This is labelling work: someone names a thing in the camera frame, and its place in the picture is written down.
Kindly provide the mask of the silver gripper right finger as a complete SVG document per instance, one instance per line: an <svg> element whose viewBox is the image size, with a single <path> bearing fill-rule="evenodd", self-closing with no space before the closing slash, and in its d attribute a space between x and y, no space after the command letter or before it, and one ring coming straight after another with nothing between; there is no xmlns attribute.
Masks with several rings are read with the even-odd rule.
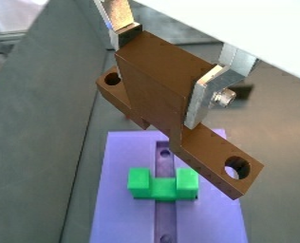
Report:
<svg viewBox="0 0 300 243"><path fill-rule="evenodd" d="M184 117L184 126L188 129L200 123L215 104L226 107L232 102L236 93L228 86L246 78L255 62L255 56L223 44L218 64L197 79L192 87Z"/></svg>

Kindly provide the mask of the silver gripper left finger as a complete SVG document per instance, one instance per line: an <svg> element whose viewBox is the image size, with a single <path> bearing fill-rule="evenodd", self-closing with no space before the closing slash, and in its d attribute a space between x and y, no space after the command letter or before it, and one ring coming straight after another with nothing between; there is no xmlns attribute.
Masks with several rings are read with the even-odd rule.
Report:
<svg viewBox="0 0 300 243"><path fill-rule="evenodd" d="M132 15L128 0L92 0L103 18L111 45L119 50L141 33Z"/></svg>

